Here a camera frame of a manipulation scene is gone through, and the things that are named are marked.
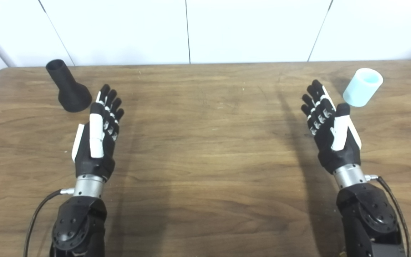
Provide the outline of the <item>left white and black hand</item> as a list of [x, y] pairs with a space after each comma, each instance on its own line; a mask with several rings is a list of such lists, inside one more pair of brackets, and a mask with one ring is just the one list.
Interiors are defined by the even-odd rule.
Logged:
[[124, 109], [117, 91], [105, 84], [90, 106], [89, 121], [79, 124], [72, 159], [75, 176], [94, 175], [107, 182], [114, 169], [113, 158], [116, 140], [120, 133], [120, 120]]

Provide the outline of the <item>right white and black hand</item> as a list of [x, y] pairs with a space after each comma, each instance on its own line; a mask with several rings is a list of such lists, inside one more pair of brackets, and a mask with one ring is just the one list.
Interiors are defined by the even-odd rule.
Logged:
[[318, 159], [330, 174], [345, 165], [361, 165], [361, 140], [349, 104], [334, 105], [325, 86], [313, 80], [302, 96], [302, 112], [318, 148]]

